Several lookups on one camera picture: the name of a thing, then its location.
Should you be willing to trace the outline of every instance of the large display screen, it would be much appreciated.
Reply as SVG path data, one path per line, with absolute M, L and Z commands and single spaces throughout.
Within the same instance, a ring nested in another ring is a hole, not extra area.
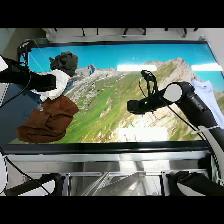
M 141 73 L 119 71 L 120 65 L 155 65 L 156 71 L 153 74 L 157 78 L 159 90 L 175 81 L 209 80 L 218 105 L 224 112 L 222 73 L 206 69 L 194 70 L 195 65 L 217 63 L 206 43 L 155 42 L 35 47 L 29 53 L 29 67 L 35 72 L 50 71 L 49 58 L 67 51 L 78 56 L 78 68 L 72 88 L 65 96 L 77 104 L 79 112 L 74 115 L 65 137 L 53 142 L 55 144 L 199 139 L 166 107 L 145 115 L 129 113 L 127 101 L 144 97 L 139 89 Z M 19 87 L 10 85 L 6 99 L 16 92 L 16 88 Z M 142 89 L 147 93 L 144 82 Z M 1 133 L 6 136 L 5 143 L 23 143 L 16 139 L 16 128 L 25 123 L 32 109 L 38 107 L 39 101 L 36 98 L 33 93 L 27 93 L 0 111 L 1 114 L 4 113 L 5 128 L 1 125 Z M 176 105 L 172 105 L 172 108 L 186 119 Z

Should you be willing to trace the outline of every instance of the dark gray cloth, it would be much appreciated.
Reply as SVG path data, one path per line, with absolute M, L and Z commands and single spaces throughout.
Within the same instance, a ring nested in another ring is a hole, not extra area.
M 50 68 L 51 70 L 61 70 L 65 72 L 69 76 L 74 76 L 75 70 L 78 66 L 78 56 L 72 54 L 71 52 L 62 52 L 61 54 L 57 55 L 55 59 L 50 59 Z

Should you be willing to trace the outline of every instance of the brown cloth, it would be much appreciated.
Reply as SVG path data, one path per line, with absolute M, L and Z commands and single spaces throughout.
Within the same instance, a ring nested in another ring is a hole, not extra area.
M 78 107 L 68 97 L 47 99 L 43 111 L 34 109 L 26 124 L 17 128 L 17 138 L 24 142 L 46 143 L 62 139 Z

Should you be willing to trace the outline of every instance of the pile of clothes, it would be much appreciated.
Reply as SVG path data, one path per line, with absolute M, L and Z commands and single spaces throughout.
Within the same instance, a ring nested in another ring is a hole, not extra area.
M 77 105 L 63 96 L 71 87 L 70 78 L 74 76 L 78 57 L 71 52 L 62 52 L 55 59 L 50 58 L 51 72 L 56 77 L 56 88 L 47 92 L 32 92 L 40 95 L 42 110 L 34 109 L 26 123 L 17 128 L 17 138 L 29 143 L 47 143 L 58 141 L 66 134 L 66 129 L 78 112 Z

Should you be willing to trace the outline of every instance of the mountain image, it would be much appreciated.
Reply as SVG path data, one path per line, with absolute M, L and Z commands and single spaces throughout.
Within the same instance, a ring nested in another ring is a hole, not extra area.
M 157 71 L 159 90 L 175 81 L 200 80 L 182 58 L 149 61 Z M 128 100 L 140 100 L 144 96 L 139 89 L 140 72 L 119 72 L 114 68 L 97 69 L 94 65 L 79 68 L 75 82 L 66 93 L 79 107 L 66 136 L 54 143 L 75 142 L 133 142 L 157 140 L 197 140 L 197 135 L 168 108 L 154 113 L 133 115 L 127 111 Z M 146 85 L 142 82 L 145 93 Z M 224 112 L 224 93 L 215 92 L 216 100 Z M 185 118 L 176 105 L 171 106 Z

